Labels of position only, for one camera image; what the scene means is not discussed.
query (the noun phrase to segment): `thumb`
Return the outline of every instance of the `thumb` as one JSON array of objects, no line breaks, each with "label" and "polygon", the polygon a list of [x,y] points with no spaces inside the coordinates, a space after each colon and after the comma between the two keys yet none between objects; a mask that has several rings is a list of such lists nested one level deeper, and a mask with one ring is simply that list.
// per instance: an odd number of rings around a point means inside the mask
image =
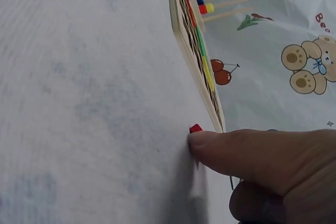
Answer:
[{"label": "thumb", "polygon": [[308,134],[255,130],[229,133],[200,131],[190,134],[188,140],[194,157],[209,168],[270,188],[279,196],[284,196],[301,182],[302,176],[298,171],[303,165],[310,165],[309,162],[315,160],[311,153],[317,148],[307,141]]}]

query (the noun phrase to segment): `wooden abacus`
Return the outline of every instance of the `wooden abacus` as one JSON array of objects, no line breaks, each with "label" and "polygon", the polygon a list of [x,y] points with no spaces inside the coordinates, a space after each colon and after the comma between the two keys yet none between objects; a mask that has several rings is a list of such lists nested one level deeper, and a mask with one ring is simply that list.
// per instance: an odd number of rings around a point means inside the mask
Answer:
[{"label": "wooden abacus", "polygon": [[202,31],[205,31],[204,22],[217,20],[217,19],[223,18],[223,17],[228,17],[228,16],[234,15],[236,13],[249,12],[249,11],[252,10],[251,7],[243,7],[243,8],[238,8],[238,9],[218,13],[218,14],[215,14],[215,15],[207,15],[206,17],[203,17],[203,15],[214,13],[218,8],[238,5],[238,4],[241,4],[241,3],[245,3],[248,0],[226,1],[226,2],[223,2],[223,3],[220,3],[220,4],[215,4],[215,5],[210,3],[210,1],[213,1],[213,0],[192,1],[192,5],[193,5],[194,9],[197,9],[197,7],[196,7],[196,5],[197,5],[198,9],[200,11],[198,14],[196,14],[196,19],[197,19],[198,25],[199,25],[199,27]]}]

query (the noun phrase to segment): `blue bead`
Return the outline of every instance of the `blue bead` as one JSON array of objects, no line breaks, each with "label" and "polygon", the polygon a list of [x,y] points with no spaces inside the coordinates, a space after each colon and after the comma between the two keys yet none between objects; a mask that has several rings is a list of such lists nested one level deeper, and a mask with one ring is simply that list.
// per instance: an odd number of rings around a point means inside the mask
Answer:
[{"label": "blue bead", "polygon": [[203,0],[197,0],[198,5],[204,5],[204,1]]}]

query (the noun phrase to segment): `hand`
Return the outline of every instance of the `hand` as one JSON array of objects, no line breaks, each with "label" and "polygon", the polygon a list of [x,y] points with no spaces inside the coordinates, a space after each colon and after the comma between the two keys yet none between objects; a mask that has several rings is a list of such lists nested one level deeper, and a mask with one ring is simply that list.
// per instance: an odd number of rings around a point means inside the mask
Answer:
[{"label": "hand", "polygon": [[244,180],[230,199],[236,219],[336,223],[336,131],[201,131],[189,143],[198,161]]}]

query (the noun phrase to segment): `red bead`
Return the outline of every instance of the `red bead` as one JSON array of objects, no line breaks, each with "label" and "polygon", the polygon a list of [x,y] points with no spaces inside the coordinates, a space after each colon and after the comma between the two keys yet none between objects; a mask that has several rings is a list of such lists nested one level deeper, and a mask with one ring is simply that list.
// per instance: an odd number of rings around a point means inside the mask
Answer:
[{"label": "red bead", "polygon": [[198,7],[199,7],[199,11],[200,11],[201,14],[207,14],[208,13],[205,5],[199,5]]},{"label": "red bead", "polygon": [[195,124],[194,126],[192,126],[189,129],[189,131],[190,131],[190,133],[193,133],[193,132],[196,132],[196,131],[202,131],[202,128],[198,124]]}]

